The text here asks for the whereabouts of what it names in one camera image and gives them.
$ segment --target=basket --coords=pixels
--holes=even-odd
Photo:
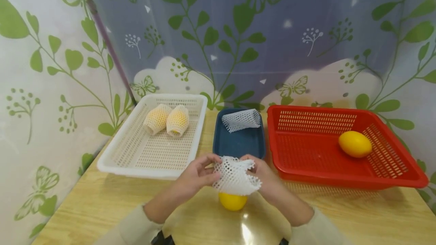
[[[246,154],[263,159],[265,156],[265,135],[263,122],[260,119],[259,128],[247,128],[229,133],[223,124],[223,116],[246,109],[227,108],[218,113],[213,136],[213,153],[220,156],[233,156],[241,158]]]
[[[338,138],[349,130],[370,139],[372,153],[361,159],[345,154]],[[268,131],[282,179],[373,190],[428,184],[398,138],[370,111],[273,105]]]
[[[189,110],[189,127],[180,138],[160,131],[146,133],[143,121],[159,104]],[[151,94],[144,96],[114,136],[97,162],[100,171],[129,177],[174,180],[195,159],[206,114],[207,99],[202,95]]]

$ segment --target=basket rim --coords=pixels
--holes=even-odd
[[[203,95],[195,95],[195,94],[149,94],[144,96],[134,107],[132,112],[125,118],[123,125],[116,131],[115,135],[112,136],[112,141],[107,145],[106,149],[101,154],[100,158],[97,161],[97,169],[102,172],[113,173],[117,175],[130,176],[130,177],[144,177],[144,178],[155,178],[155,179],[169,179],[173,180],[180,176],[183,170],[166,170],[166,169],[143,169],[143,168],[131,168],[131,167],[118,167],[118,166],[107,166],[104,164],[104,161],[107,159],[107,156],[112,154],[114,147],[117,146],[122,137],[123,133],[129,128],[130,123],[134,121],[134,119],[138,116],[141,107],[145,105],[145,103],[152,98],[175,98],[175,99],[189,99],[189,98],[200,98],[203,101],[201,105],[200,114],[198,117],[197,128],[195,130],[195,134],[199,134],[199,136],[195,136],[192,141],[192,153],[187,159],[188,165],[195,157],[197,156],[198,146],[201,139],[201,133],[203,130],[204,119],[206,117],[206,108],[207,108],[207,98]]]
[[[319,173],[317,171],[306,171],[306,170],[295,170],[295,169],[286,169],[284,168],[277,159],[278,149],[276,142],[276,134],[274,126],[274,116],[273,110],[285,109],[289,110],[292,107],[294,110],[299,111],[307,111],[307,112],[317,112],[322,111],[331,111],[332,113],[350,113],[350,112],[359,112],[367,114],[372,117],[376,122],[378,128],[381,129],[381,133],[383,136],[387,137],[393,144],[399,149],[399,154],[401,159],[407,160],[407,162],[411,165],[411,168],[408,170],[413,170],[416,175],[418,175],[417,179],[391,179],[391,178],[383,178],[383,177],[371,177],[371,176],[353,176],[348,174],[341,173]],[[359,184],[374,184],[374,185],[390,185],[390,186],[405,186],[405,187],[413,187],[413,188],[423,188],[428,185],[428,177],[421,170],[419,165],[416,163],[415,159],[412,155],[406,150],[404,145],[399,141],[399,139],[389,130],[386,124],[384,124],[379,117],[368,110],[360,110],[360,109],[347,109],[347,108],[319,108],[319,107],[305,107],[305,106],[293,106],[293,105],[272,105],[267,110],[267,123],[268,123],[268,133],[269,133],[269,146],[272,154],[272,162],[276,169],[281,172],[283,175],[288,176],[303,176],[303,177],[312,177],[317,179],[330,179],[332,181],[349,181],[352,183]]]

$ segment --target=red plastic basket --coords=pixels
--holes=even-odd
[[[349,130],[372,143],[365,158],[345,154],[339,136]],[[272,160],[282,179],[363,189],[422,188],[428,178],[389,128],[372,112],[273,105],[268,108]]]

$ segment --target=foam net sleeve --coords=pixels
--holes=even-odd
[[[232,195],[247,196],[259,190],[262,182],[258,177],[247,174],[247,170],[254,167],[253,160],[240,160],[231,156],[221,157],[223,162],[215,164],[214,171],[221,173],[213,187],[219,192]]]
[[[229,113],[221,117],[221,121],[229,133],[246,128],[259,128],[261,116],[256,109]]]
[[[177,105],[167,118],[167,133],[181,137],[189,126],[189,111],[184,105]]]
[[[159,104],[156,108],[149,111],[143,123],[147,133],[155,135],[163,130],[167,125],[167,118],[170,113],[171,107],[165,104]]]

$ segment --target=person's left hand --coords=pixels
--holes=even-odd
[[[206,167],[221,162],[216,154],[206,154],[190,162],[175,182],[144,205],[144,213],[149,220],[164,223],[179,205],[195,196],[204,186],[218,181],[220,174],[213,173],[213,167]]]
[[[190,162],[183,173],[173,183],[172,190],[180,197],[181,202],[186,202],[198,191],[207,185],[212,185],[220,178],[219,172],[213,172],[212,163],[221,163],[221,158],[216,154],[206,154]]]

